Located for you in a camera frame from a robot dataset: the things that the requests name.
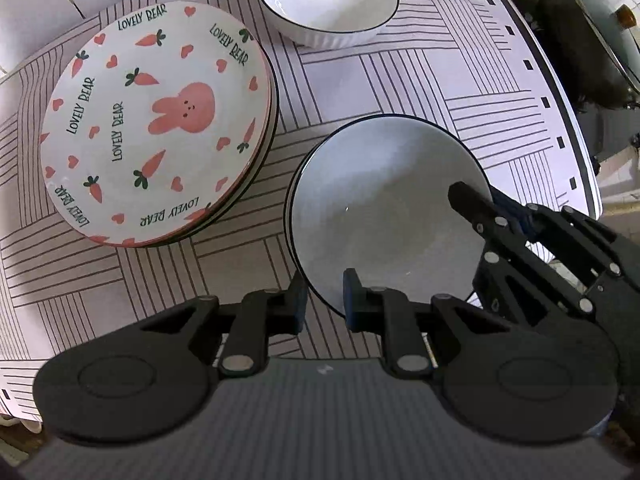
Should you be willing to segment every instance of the bowl rim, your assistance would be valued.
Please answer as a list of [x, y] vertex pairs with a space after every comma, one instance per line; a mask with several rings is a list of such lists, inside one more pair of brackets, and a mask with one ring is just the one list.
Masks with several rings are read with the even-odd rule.
[[[417, 120], [417, 121], [419, 121], [419, 122], [421, 122], [423, 124], [428, 124], [429, 126], [434, 126], [437, 130], [440, 130], [442, 133], [444, 133], [447, 136], [451, 137], [451, 139], [455, 140], [456, 143], [459, 146], [461, 146], [470, 155], [471, 159], [475, 162], [476, 166], [480, 170], [480, 173], [484, 177], [484, 182], [485, 182], [487, 188], [489, 189], [489, 193], [491, 193], [491, 183], [489, 182], [489, 177], [487, 176], [486, 171], [482, 167], [482, 164], [480, 164], [480, 161], [473, 154], [471, 149], [464, 142], [462, 142], [462, 140], [457, 138], [455, 136], [455, 134], [451, 133], [449, 130], [445, 129], [444, 127], [440, 126], [439, 124], [437, 124], [437, 123], [435, 123], [433, 121], [430, 121], [428, 119], [423, 119], [422, 117], [412, 116], [412, 115], [408, 115], [408, 114], [396, 114], [396, 113], [371, 114], [371, 115], [366, 115], [366, 116], [363, 116], [363, 117], [359, 117], [359, 118], [357, 118], [357, 119], [355, 119], [353, 121], [349, 121], [348, 123], [343, 124], [342, 126], [340, 126], [340, 128], [338, 128], [337, 130], [334, 130], [332, 133], [327, 135], [321, 142], [318, 143], [318, 145], [313, 147], [304, 156], [304, 158], [302, 159], [302, 161], [300, 161], [300, 164], [298, 165], [298, 167], [294, 171], [293, 178], [291, 179], [291, 182], [287, 186], [287, 192], [285, 193], [284, 208], [283, 208], [283, 215], [282, 215], [282, 224], [283, 224], [285, 243], [287, 245], [287, 249], [289, 250], [289, 254], [291, 256], [291, 259], [293, 260], [295, 268], [300, 271], [300, 274], [302, 274], [302, 277], [304, 278], [304, 280], [305, 280], [306, 284], [308, 285], [309, 289], [318, 297], [318, 299], [323, 304], [325, 304], [330, 310], [332, 310], [338, 316], [343, 317], [343, 318], [346, 318], [346, 313], [345, 312], [340, 312], [337, 308], [335, 308], [333, 305], [331, 305], [331, 303], [329, 303], [319, 293], [319, 291], [316, 289], [316, 287], [311, 282], [311, 280], [306, 276], [306, 272], [302, 267], [302, 263], [300, 262], [300, 258], [298, 257], [298, 252], [296, 251], [296, 243], [295, 243], [294, 237], [293, 237], [293, 228], [292, 228], [292, 225], [293, 225], [293, 199], [295, 198], [296, 191], [298, 189], [298, 183], [300, 182], [300, 178], [302, 177], [302, 173], [303, 173], [304, 168], [311, 161], [311, 159], [314, 156], [314, 154], [320, 148], [322, 148], [322, 146], [324, 146], [327, 143], [327, 141], [329, 141], [329, 139], [331, 139], [333, 136], [339, 134], [341, 131], [349, 128], [350, 126], [353, 126], [354, 124], [361, 123], [361, 122], [367, 121], [367, 120], [375, 120], [375, 119], [389, 118], [389, 117], [396, 118], [396, 119], [397, 118], [401, 118], [401, 119]], [[287, 204], [289, 203], [289, 201], [290, 201], [290, 207], [289, 207], [289, 211], [287, 211]], [[471, 292], [466, 297], [465, 301], [468, 301], [469, 298], [471, 298], [473, 296], [474, 292], [475, 291], [472, 289]]]
[[375, 28], [379, 28], [379, 27], [382, 27], [383, 25], [386, 25], [396, 15], [396, 12], [398, 12], [398, 7], [400, 7], [400, 0], [396, 0], [396, 8], [391, 13], [391, 15], [385, 21], [377, 25], [374, 25], [373, 27], [359, 28], [357, 30], [326, 30], [325, 28], [314, 28], [314, 27], [309, 27], [308, 25], [303, 25], [302, 23], [294, 22], [293, 20], [290, 20], [289, 18], [283, 16], [276, 9], [271, 7], [266, 0], [260, 0], [260, 2], [265, 7], [267, 7], [267, 9], [269, 9], [276, 16], [278, 16], [281, 20], [291, 23], [292, 25], [296, 25], [297, 27], [305, 28], [306, 30], [312, 30], [314, 32], [324, 32], [325, 34], [356, 34], [358, 32], [367, 32], [368, 30], [374, 30]]

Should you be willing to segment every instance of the table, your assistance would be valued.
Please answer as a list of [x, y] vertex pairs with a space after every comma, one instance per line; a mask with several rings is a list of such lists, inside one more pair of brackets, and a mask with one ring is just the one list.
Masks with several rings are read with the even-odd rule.
[[[57, 38], [0, 83], [0, 411], [40, 420], [31, 385], [60, 351], [195, 295], [239, 301], [285, 288], [294, 272], [283, 236], [284, 195], [302, 158], [355, 118], [401, 113], [455, 133], [489, 180], [522, 203], [570, 204], [597, 218], [602, 204], [567, 98], [510, 0], [401, 0], [369, 43], [299, 46], [266, 25], [258, 0], [189, 0], [242, 20], [273, 61], [280, 113], [273, 147], [245, 195], [216, 224], [150, 249], [99, 246], [56, 213], [38, 138], [61, 71], [108, 23], [172, 0], [123, 0]], [[540, 257], [544, 249], [533, 247]], [[270, 354], [354, 358], [380, 354], [311, 297], [299, 336]]]

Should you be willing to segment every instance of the bunny face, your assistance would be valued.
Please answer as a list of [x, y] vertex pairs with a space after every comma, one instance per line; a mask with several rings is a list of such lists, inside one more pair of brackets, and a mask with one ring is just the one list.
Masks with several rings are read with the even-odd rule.
[[150, 134], [165, 134], [174, 128], [181, 128], [190, 134], [199, 134], [213, 121], [216, 100], [209, 85], [191, 83], [180, 90], [177, 97], [158, 99], [151, 109], [164, 115], [149, 123]]

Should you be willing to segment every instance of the pot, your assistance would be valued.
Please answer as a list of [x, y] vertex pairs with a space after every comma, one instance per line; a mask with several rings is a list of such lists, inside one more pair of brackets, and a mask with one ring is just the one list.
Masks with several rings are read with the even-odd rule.
[[627, 6], [605, 0], [539, 0], [538, 19], [570, 65], [579, 91], [606, 108], [640, 105], [640, 50]]

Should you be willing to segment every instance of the lid knob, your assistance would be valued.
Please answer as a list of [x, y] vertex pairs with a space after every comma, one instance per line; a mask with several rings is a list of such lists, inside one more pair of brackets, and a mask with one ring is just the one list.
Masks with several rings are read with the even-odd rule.
[[638, 24], [638, 22], [636, 22], [634, 12], [624, 4], [619, 6], [618, 10], [616, 10], [616, 18], [618, 19], [618, 23], [624, 29], [635, 27]]

